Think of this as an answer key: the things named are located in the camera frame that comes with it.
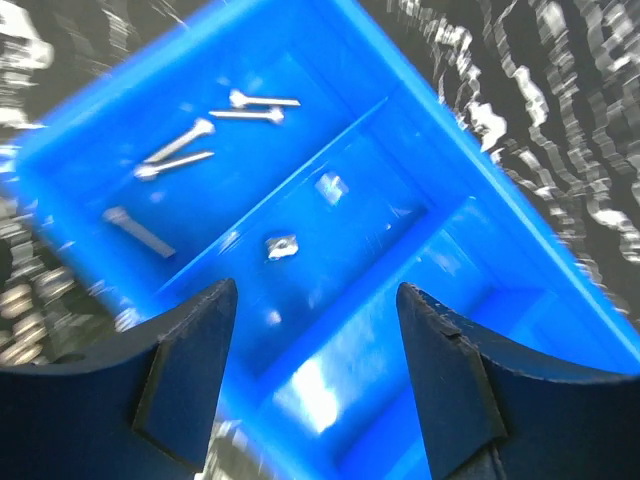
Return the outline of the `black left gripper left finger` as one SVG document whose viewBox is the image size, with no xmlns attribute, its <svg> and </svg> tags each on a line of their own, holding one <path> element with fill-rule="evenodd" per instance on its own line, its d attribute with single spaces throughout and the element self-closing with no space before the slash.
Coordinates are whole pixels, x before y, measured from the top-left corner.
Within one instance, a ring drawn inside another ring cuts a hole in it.
<svg viewBox="0 0 640 480">
<path fill-rule="evenodd" d="M 205 468 L 233 280 L 49 365 L 1 371 L 5 479 L 191 479 Z"/>
</svg>

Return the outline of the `silver bolt one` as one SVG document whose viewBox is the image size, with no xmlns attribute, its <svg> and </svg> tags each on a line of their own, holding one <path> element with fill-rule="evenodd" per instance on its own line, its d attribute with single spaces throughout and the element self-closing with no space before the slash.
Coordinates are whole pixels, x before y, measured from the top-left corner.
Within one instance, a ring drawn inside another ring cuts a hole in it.
<svg viewBox="0 0 640 480">
<path fill-rule="evenodd" d="M 237 89 L 230 91 L 229 101 L 233 108 L 238 109 L 250 106 L 299 107 L 301 105 L 297 99 L 249 96 Z"/>
</svg>

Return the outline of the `silver bolt four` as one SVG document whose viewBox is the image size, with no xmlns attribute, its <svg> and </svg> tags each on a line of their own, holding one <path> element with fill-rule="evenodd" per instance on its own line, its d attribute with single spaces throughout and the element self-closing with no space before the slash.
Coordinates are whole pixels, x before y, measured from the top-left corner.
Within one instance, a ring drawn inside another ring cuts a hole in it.
<svg viewBox="0 0 640 480">
<path fill-rule="evenodd" d="M 134 169 L 134 177 L 143 181 L 153 180 L 165 171 L 180 168 L 213 157 L 214 155 L 215 153 L 213 151 L 203 151 L 157 163 L 143 163 Z"/>
</svg>

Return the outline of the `silver bolt two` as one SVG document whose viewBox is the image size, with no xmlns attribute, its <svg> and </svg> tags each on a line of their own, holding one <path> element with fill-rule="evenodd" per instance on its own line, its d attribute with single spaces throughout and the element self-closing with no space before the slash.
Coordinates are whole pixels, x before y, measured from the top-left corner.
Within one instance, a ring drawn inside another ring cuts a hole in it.
<svg viewBox="0 0 640 480">
<path fill-rule="evenodd" d="M 284 113 L 279 107 L 268 110 L 211 110 L 209 114 L 218 119 L 264 120 L 274 124 L 284 121 Z"/>
</svg>

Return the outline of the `silver T-nut two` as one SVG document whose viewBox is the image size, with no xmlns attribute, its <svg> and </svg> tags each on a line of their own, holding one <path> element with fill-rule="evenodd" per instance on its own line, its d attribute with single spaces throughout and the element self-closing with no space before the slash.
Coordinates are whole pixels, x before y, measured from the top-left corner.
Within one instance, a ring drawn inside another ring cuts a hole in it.
<svg viewBox="0 0 640 480">
<path fill-rule="evenodd" d="M 266 258 L 278 261 L 294 256 L 299 251 L 297 236 L 293 233 L 271 235 L 265 240 Z"/>
</svg>

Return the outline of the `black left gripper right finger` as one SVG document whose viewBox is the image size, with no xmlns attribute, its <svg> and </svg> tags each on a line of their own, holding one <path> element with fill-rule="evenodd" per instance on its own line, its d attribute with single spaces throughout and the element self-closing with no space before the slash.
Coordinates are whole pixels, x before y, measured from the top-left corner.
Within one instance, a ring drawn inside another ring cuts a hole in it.
<svg viewBox="0 0 640 480">
<path fill-rule="evenodd" d="M 639 379 L 562 360 L 403 283 L 396 308 L 435 479 L 635 479 Z"/>
</svg>

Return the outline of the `silver bolt five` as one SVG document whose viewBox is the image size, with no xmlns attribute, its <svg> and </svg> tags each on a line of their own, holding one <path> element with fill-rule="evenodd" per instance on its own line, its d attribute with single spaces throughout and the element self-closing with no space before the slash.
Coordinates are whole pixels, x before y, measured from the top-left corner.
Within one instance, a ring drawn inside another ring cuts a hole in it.
<svg viewBox="0 0 640 480">
<path fill-rule="evenodd" d="M 170 245 L 132 219 L 123 207 L 116 206 L 106 209 L 102 217 L 105 221 L 118 226 L 163 258 L 170 258 L 175 254 L 175 250 Z"/>
</svg>

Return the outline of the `silver T-nut one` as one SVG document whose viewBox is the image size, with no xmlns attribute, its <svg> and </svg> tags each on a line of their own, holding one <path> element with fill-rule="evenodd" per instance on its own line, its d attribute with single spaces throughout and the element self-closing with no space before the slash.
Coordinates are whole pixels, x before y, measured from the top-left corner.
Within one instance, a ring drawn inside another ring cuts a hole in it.
<svg viewBox="0 0 640 480">
<path fill-rule="evenodd" d="M 349 187 L 335 172 L 324 173 L 315 184 L 316 190 L 332 206 L 335 206 L 349 192 Z"/>
</svg>

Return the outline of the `silver bolt three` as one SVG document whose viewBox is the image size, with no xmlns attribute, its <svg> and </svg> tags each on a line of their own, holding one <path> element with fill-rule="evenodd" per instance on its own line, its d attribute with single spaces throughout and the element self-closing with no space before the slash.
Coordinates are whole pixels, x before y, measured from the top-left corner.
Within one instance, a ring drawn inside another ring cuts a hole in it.
<svg viewBox="0 0 640 480">
<path fill-rule="evenodd" d="M 185 133 L 183 133 L 182 135 L 180 135 L 179 137 L 177 137 L 167 145 L 160 148 L 154 154 L 150 155 L 148 158 L 144 160 L 144 163 L 156 163 L 161 160 L 164 160 L 165 158 L 177 152 L 178 150 L 180 150 L 181 148 L 183 148 L 193 140 L 203 135 L 212 134 L 214 131 L 215 131 L 215 127 L 211 121 L 204 118 L 197 118 L 193 126 L 188 131 L 186 131 Z"/>
</svg>

